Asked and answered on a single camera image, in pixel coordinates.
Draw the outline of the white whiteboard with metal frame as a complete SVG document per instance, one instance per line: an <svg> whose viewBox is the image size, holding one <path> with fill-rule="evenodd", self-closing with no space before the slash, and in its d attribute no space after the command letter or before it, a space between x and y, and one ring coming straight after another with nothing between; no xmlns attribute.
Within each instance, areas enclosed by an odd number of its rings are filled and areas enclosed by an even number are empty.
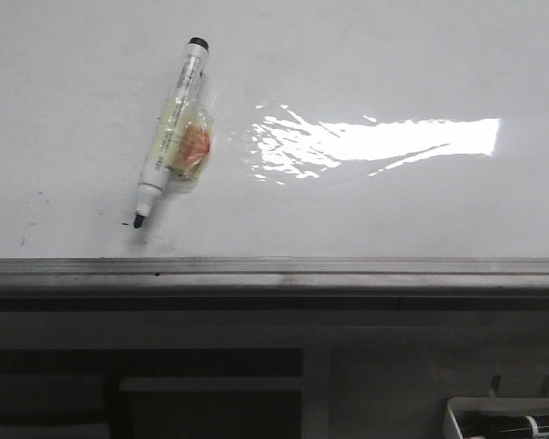
<svg viewBox="0 0 549 439"><path fill-rule="evenodd" d="M193 284L549 288L549 1L0 1L0 291Z"/></svg>

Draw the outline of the dark box under whiteboard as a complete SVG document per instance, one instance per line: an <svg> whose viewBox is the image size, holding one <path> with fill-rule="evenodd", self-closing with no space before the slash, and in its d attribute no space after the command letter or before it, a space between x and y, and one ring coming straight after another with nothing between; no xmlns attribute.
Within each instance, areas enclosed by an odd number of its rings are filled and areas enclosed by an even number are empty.
<svg viewBox="0 0 549 439"><path fill-rule="evenodd" d="M136 438L300 438L298 377L133 377L120 381Z"/></svg>

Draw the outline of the white plastic marker tray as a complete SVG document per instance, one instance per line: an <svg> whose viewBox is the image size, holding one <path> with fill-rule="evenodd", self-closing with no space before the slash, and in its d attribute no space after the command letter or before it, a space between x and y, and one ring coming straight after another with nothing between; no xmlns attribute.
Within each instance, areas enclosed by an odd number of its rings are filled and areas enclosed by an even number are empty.
<svg viewBox="0 0 549 439"><path fill-rule="evenodd" d="M446 438L549 438L549 398L454 397Z"/></svg>

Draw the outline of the white whiteboard marker pen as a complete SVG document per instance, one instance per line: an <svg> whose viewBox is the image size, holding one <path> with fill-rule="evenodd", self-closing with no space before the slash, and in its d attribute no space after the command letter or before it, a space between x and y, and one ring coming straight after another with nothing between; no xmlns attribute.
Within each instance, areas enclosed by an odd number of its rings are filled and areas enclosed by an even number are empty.
<svg viewBox="0 0 549 439"><path fill-rule="evenodd" d="M199 101L209 43L193 37L184 49L176 82L158 118L137 185L133 227L139 229L162 198L171 177L195 180L212 143L213 121Z"/></svg>

